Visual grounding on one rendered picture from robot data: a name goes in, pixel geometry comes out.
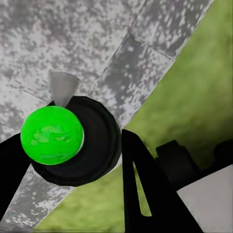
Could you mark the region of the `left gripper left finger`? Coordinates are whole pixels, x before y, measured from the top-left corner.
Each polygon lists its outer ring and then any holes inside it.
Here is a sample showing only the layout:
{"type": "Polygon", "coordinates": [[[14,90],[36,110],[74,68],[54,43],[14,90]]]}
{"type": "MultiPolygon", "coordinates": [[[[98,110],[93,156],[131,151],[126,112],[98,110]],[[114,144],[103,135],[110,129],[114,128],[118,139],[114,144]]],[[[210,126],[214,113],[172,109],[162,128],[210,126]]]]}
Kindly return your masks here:
{"type": "Polygon", "coordinates": [[[20,133],[0,143],[0,221],[31,164],[28,157],[20,133]]]}

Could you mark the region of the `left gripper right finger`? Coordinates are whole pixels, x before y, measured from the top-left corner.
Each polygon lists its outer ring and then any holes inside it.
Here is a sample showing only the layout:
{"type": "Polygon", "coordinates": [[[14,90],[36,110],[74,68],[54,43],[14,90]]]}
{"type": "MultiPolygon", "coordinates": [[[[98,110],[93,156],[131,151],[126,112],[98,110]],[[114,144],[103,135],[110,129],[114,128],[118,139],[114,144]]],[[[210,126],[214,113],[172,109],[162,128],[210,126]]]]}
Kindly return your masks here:
{"type": "Polygon", "coordinates": [[[121,132],[125,233],[203,233],[141,138],[121,132]],[[133,163],[152,216],[141,214],[133,163]]]}

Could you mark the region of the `insectifuge atomizer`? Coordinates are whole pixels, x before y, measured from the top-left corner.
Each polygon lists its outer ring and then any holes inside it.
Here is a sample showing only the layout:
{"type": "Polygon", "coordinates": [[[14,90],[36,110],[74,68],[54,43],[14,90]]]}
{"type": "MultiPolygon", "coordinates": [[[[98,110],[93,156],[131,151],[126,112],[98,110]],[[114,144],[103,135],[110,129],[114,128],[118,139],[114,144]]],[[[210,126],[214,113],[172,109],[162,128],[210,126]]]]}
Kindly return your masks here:
{"type": "Polygon", "coordinates": [[[47,182],[78,187],[122,163],[122,132],[99,101],[74,96],[81,79],[71,73],[48,75],[54,101],[34,111],[20,138],[34,170],[47,182]]]}

